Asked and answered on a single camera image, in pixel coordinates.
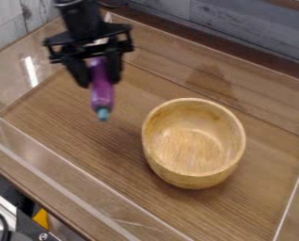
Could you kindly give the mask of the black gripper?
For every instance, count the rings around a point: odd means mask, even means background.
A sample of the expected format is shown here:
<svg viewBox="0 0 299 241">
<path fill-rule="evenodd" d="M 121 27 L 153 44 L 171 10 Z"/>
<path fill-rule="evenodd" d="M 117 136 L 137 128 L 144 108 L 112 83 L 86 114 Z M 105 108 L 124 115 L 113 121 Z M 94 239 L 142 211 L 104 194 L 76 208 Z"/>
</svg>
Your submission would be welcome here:
<svg viewBox="0 0 299 241">
<path fill-rule="evenodd" d="M 104 21 L 100 8 L 118 8 L 125 5 L 108 5 L 100 0 L 53 0 L 65 31 L 45 38 L 42 46 L 49 51 L 49 61 L 65 66 L 77 85 L 89 87 L 90 71 L 82 59 L 105 56 L 112 84 L 120 81 L 120 55 L 134 50 L 132 26 Z"/>
</svg>

